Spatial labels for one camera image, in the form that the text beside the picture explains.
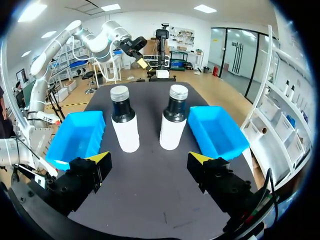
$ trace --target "glass wall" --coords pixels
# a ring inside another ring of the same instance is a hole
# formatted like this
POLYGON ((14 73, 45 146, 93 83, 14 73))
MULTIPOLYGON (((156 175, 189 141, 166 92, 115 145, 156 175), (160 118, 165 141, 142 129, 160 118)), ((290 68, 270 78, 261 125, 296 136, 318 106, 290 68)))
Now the glass wall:
MULTIPOLYGON (((256 96, 258 94, 258 91, 263 79, 263 75, 265 72, 267 56, 268 56, 268 46, 269 46, 269 37, 260 34, 258 55, 256 59, 253 79, 251 82, 251 86, 248 90, 248 93, 246 95, 246 98, 252 103, 256 99, 256 96)), ((273 47, 277 47, 277 48, 279 47, 279 43, 275 39, 273 39, 273 47)), ((274 54, 271 58, 270 69, 267 77, 267 79, 270 80, 271 82, 273 81, 273 78, 276 75, 278 62, 279 62, 278 55, 274 54)))
MULTIPOLYGON (((208 67, 219 69, 218 77, 254 102, 261 86, 268 55, 269 37, 238 28, 212 28, 208 67)), ((279 42, 273 38, 273 46, 279 42)), ((268 79, 277 72, 278 57, 272 57, 268 79)))
POLYGON ((217 66, 218 73, 220 73, 222 61, 224 58, 225 42, 226 42, 226 29, 212 28, 209 60, 207 65, 211 71, 214 69, 214 66, 217 66))
POLYGON ((258 34, 228 29, 221 79, 246 94, 255 67, 258 34))

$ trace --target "black stool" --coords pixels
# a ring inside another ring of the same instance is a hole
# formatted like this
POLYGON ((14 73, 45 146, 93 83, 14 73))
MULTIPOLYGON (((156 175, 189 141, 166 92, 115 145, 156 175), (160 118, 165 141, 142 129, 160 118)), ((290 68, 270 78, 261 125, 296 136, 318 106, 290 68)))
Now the black stool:
MULTIPOLYGON (((76 72, 78 73, 78 75, 81 74, 81 70, 80 69, 78 69, 76 72)), ((89 89, 84 92, 85 94, 92 94, 97 90, 96 87, 92 87, 91 86, 91 81, 93 81, 93 76, 94 75, 95 75, 95 71, 88 71, 82 77, 82 80, 86 80, 87 79, 88 80, 88 84, 89 84, 89 89)))

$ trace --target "black bottle top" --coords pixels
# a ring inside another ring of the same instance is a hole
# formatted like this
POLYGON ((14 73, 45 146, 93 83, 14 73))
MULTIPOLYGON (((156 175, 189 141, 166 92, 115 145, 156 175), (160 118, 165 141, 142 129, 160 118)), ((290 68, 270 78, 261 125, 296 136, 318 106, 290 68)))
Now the black bottle top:
POLYGON ((131 108, 129 90, 126 86, 115 86, 110 90, 113 103, 112 120, 116 123, 126 123, 132 120, 136 113, 131 108))
POLYGON ((188 89, 182 85, 172 85, 170 88, 168 107, 163 111, 163 116, 170 122, 180 123, 186 119, 186 99, 188 89))

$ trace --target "small bottle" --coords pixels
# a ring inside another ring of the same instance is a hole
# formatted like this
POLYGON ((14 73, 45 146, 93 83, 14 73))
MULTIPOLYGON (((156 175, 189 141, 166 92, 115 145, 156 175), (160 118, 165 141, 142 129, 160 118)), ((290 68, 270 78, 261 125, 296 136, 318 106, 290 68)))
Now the small bottle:
POLYGON ((290 83, 289 80, 287 80, 286 83, 285 83, 285 87, 284 87, 284 90, 283 90, 284 95, 287 94, 287 91, 288 91, 288 88, 289 88, 289 83, 290 83))
POLYGON ((162 115, 159 142, 164 149, 174 150, 179 145, 187 122, 186 99, 188 89, 182 85, 172 85, 169 96, 169 104, 162 115))
POLYGON ((295 93, 295 85, 292 85, 289 96, 288 96, 290 101, 292 101, 292 98, 294 97, 294 93, 295 93))
POLYGON ((135 152, 139 146, 139 133, 136 112, 130 106, 129 89, 115 86, 110 90, 113 102, 112 125, 121 149, 126 153, 135 152))

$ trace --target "dark gray table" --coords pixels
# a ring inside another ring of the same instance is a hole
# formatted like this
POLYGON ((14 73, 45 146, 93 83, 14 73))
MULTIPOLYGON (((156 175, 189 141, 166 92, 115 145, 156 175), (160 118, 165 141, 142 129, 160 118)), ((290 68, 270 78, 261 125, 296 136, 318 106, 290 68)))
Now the dark gray table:
MULTIPOLYGON (((209 195, 201 193, 187 170, 188 152, 201 153, 189 126, 186 125, 177 149, 167 151, 159 144, 162 112, 172 84, 125 84, 137 114, 140 135, 140 147, 134 153, 121 150, 111 123, 110 89, 114 85, 97 90, 85 110, 103 111, 106 128, 100 152, 111 152, 113 168, 97 194, 91 193, 68 216, 70 219, 101 232, 137 238, 208 240, 223 233, 230 217, 209 195)), ((189 90, 188 110, 190 106, 208 105, 189 84, 179 84, 189 90)), ((230 163, 240 178, 255 182, 242 155, 230 163)))

